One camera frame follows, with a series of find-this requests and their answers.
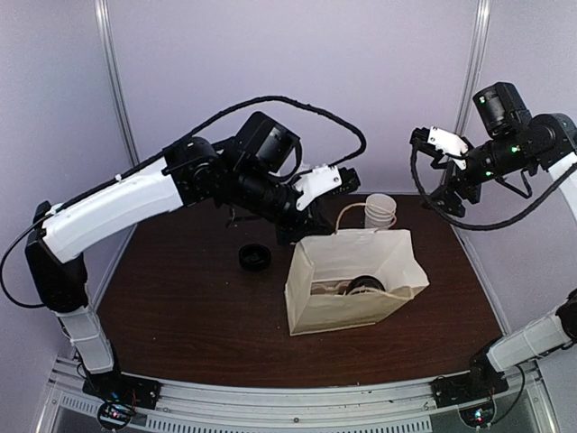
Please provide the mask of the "stack of black cup lids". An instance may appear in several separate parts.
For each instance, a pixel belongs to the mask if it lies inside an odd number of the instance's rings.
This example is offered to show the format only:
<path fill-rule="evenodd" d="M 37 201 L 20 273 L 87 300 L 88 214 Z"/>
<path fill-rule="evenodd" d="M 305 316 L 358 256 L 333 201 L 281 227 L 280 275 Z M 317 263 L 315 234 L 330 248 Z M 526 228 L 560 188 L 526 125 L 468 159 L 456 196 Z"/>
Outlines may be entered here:
<path fill-rule="evenodd" d="M 270 267 L 270 249 L 262 244 L 246 244 L 238 252 L 240 266 L 248 272 L 261 272 Z"/>

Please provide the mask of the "brown pulp cup carrier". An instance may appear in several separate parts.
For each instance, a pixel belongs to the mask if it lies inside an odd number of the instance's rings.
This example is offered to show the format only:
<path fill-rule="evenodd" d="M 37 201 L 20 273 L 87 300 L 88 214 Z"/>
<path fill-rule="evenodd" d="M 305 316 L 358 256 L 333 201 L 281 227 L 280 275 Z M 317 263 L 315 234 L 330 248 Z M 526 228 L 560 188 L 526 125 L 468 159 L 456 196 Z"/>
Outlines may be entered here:
<path fill-rule="evenodd" d="M 350 281 L 316 281 L 311 285 L 311 295 L 344 295 Z"/>

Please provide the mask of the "stack of white paper cups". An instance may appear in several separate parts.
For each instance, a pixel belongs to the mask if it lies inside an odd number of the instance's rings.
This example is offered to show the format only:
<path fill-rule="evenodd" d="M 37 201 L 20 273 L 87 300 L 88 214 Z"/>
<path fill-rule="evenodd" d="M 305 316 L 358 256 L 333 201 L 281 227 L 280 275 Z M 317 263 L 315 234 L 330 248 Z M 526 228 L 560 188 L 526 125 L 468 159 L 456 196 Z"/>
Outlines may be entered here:
<path fill-rule="evenodd" d="M 388 229 L 397 221 L 397 202 L 386 194 L 375 193 L 365 200 L 364 227 Z"/>

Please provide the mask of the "single black cup lid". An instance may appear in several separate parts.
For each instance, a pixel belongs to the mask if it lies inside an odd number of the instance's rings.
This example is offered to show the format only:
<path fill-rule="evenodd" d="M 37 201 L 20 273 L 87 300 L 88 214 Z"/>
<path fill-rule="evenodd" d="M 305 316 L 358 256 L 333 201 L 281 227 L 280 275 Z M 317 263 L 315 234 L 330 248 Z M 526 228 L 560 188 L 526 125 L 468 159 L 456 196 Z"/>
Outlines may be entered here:
<path fill-rule="evenodd" d="M 353 295 L 364 292 L 385 292 L 383 283 L 374 276 L 361 275 L 350 281 L 348 291 L 345 295 Z"/>

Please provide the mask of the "brown paper bag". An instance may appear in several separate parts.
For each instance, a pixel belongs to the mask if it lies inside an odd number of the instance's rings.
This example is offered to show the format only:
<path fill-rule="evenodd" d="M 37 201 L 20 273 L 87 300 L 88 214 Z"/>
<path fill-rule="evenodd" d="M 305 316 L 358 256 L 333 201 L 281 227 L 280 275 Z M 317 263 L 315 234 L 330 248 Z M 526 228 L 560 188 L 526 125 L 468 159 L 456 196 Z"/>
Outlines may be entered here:
<path fill-rule="evenodd" d="M 410 231 L 340 227 L 360 205 L 342 208 L 330 235 L 295 245 L 284 291 L 291 336 L 375 325 L 429 286 Z"/>

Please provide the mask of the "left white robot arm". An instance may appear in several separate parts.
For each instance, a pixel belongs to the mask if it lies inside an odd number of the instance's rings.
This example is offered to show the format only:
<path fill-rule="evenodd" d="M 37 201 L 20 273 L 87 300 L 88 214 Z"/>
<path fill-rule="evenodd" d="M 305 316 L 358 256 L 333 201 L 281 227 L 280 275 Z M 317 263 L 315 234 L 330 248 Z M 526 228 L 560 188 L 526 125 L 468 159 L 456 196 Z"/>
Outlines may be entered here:
<path fill-rule="evenodd" d="M 24 253 L 42 303 L 60 320 L 98 390 L 111 401 L 129 393 L 114 349 L 87 297 L 85 250 L 150 217 L 212 199 L 276 226 L 283 244 L 327 235 L 331 225 L 315 202 L 343 183 L 322 165 L 288 179 L 278 175 L 300 140 L 262 112 L 234 136 L 217 143 L 193 136 L 164 148 L 140 168 L 60 205 L 38 206 Z"/>

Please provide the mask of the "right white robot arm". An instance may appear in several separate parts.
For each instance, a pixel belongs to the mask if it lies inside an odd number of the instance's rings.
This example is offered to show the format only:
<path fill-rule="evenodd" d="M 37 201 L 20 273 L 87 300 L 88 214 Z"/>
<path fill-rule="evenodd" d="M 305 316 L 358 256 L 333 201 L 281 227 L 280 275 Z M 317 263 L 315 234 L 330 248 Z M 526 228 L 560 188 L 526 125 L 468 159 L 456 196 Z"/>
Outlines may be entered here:
<path fill-rule="evenodd" d="M 561 113 L 532 115 L 516 86 L 499 81 L 477 92 L 472 101 L 489 136 L 486 143 L 473 146 L 463 137 L 433 126 L 425 143 L 439 160 L 448 159 L 448 174 L 430 196 L 444 213 L 463 217 L 462 202 L 481 198 L 482 184 L 494 181 L 501 187 L 529 199 L 533 190 L 529 178 L 547 172 L 551 186 L 534 199 L 526 211 L 507 223 L 485 228 L 498 230 L 513 225 L 539 207 L 559 190 L 571 208 L 576 207 L 576 124 Z M 549 355 L 576 343 L 576 293 L 552 312 L 535 319 L 518 331 L 483 347 L 471 359 L 471 372 L 464 375 L 463 391 L 474 399 L 482 397 L 497 382 L 497 375 L 525 361 Z"/>

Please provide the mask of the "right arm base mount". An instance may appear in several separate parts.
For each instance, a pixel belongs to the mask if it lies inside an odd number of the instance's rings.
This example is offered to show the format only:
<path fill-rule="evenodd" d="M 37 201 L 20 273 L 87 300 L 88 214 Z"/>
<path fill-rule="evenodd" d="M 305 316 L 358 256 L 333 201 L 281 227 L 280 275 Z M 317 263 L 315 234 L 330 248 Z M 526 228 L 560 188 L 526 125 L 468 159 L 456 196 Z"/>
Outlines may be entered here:
<path fill-rule="evenodd" d="M 438 376 L 430 383 L 438 409 L 455 406 L 461 422 L 468 428 L 489 428 L 497 419 L 495 397 L 508 390 L 503 377 L 475 382 L 471 373 Z"/>

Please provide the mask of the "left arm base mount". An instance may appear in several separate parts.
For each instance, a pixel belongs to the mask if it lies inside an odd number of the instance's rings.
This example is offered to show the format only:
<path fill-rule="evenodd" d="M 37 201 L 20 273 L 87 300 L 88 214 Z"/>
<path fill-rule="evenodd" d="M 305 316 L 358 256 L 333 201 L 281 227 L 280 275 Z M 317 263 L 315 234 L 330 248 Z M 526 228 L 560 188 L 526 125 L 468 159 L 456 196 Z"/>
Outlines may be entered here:
<path fill-rule="evenodd" d="M 119 383 L 97 387 L 86 379 L 82 392 L 101 400 L 96 420 L 107 430 L 126 428 L 139 416 L 139 410 L 154 410 L 161 384 L 150 379 L 122 375 Z"/>

